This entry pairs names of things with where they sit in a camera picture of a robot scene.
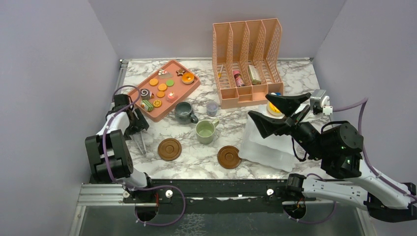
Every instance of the marble tabletop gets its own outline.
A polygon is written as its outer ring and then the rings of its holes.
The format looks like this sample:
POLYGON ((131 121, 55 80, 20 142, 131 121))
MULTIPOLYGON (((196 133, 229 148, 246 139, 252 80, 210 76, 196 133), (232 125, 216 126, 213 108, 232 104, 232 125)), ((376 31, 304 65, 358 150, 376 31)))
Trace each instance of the marble tabletop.
MULTIPOLYGON (((206 115, 205 104, 209 100, 219 103, 214 82, 211 60, 178 60, 183 66, 196 74, 201 85, 185 101, 192 104, 199 120, 214 119, 206 115)), ((127 67, 123 85, 138 85, 151 73, 163 66, 168 60, 131 60, 127 67)), ((299 95, 319 89, 312 62, 309 60, 279 60, 279 74, 285 85, 285 95, 299 95)), ((259 163, 242 160, 232 170, 224 169, 217 162, 217 153, 227 145, 240 148, 247 119, 247 112, 257 110, 258 106, 221 109, 217 112, 220 124, 217 126, 214 141, 203 145, 197 141, 196 124, 179 124, 171 111, 160 122, 147 119, 149 129, 143 131, 147 154, 142 155, 134 141, 126 141, 133 159, 134 168, 146 172, 151 178, 193 178, 193 179, 264 179, 287 178, 289 172, 264 166, 259 163), (173 161, 162 160, 158 155, 159 143, 167 138, 175 138, 182 145, 181 155, 173 161)), ((312 122, 316 128, 327 123, 328 119, 312 122)), ((326 177, 320 169, 320 162, 307 160, 297 162, 291 173, 317 173, 326 177)))

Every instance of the round wooden coaster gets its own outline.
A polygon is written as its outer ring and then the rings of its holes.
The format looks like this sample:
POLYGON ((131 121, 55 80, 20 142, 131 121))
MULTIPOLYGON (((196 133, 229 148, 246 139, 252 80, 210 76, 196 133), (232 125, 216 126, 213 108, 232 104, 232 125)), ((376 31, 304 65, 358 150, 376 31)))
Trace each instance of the round wooden coaster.
POLYGON ((240 162, 239 149, 234 146, 224 146, 219 150, 217 154, 217 161, 219 164, 226 169, 236 168, 240 162))
POLYGON ((177 159, 181 151, 181 144, 176 139, 165 139, 158 146, 159 156, 166 161, 177 159))

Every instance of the mug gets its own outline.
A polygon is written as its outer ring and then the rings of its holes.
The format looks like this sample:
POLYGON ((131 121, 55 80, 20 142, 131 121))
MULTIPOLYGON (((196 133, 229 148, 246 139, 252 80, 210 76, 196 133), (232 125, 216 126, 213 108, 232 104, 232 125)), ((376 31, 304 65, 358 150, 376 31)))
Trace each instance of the mug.
POLYGON ((180 124, 198 123, 198 118, 194 115, 193 107, 188 102, 180 102, 175 106, 175 118, 180 124))
POLYGON ((213 121, 202 120, 196 126, 197 140, 202 144, 209 144, 213 142, 216 127, 219 124, 219 119, 213 121))

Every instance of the pink bottle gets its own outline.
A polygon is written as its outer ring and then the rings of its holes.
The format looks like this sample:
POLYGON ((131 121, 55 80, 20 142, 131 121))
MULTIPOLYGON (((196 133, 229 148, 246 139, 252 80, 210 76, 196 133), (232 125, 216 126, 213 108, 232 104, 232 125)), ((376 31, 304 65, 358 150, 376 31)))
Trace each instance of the pink bottle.
POLYGON ((236 87, 246 86, 245 83, 243 82, 243 79, 239 70, 233 71, 233 77, 235 78, 235 81, 236 81, 236 87))

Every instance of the rectangular tray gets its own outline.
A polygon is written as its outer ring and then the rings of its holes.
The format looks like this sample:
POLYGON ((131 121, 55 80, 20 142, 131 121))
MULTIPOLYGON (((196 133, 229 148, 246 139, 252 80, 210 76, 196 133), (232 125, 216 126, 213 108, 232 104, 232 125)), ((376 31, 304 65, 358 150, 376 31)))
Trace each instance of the rectangular tray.
MULTIPOLYGON (((153 122, 158 122, 162 120, 172 109, 180 102, 182 102, 186 97, 188 97, 200 84, 200 79, 193 73, 194 75, 194 82, 190 85, 186 85, 181 81, 182 76, 177 76, 176 71, 182 68, 185 70, 185 72, 190 72, 187 68, 185 68, 183 65, 181 65, 176 60, 171 60, 167 62, 165 65, 163 65, 160 69, 155 71, 153 74, 151 74, 149 77, 147 77, 142 83, 138 84, 136 87, 139 89, 149 89, 153 93, 154 98, 151 98, 149 100, 150 103, 153 103, 155 100, 159 99, 162 101, 162 106, 156 108, 154 107, 152 111, 147 112, 141 107, 142 99, 139 98, 139 100, 136 102, 136 107, 141 109, 141 112, 145 114, 147 117, 149 117, 153 122), (158 76, 159 70, 166 70, 167 72, 172 74, 171 78, 165 78, 160 79, 158 76), (151 86, 149 84, 149 80, 157 78, 159 83, 157 86, 151 86), (168 89, 165 91, 165 96, 162 98, 159 98, 156 96, 156 93, 159 92, 158 86, 160 84, 164 84, 167 80, 174 80, 174 85, 172 87, 168 87, 168 89), (170 103, 166 100, 167 95, 170 92, 174 92, 177 95, 177 99, 170 103)), ((128 95, 132 98, 134 101, 138 97, 138 91, 136 89, 133 89, 128 93, 128 95)))

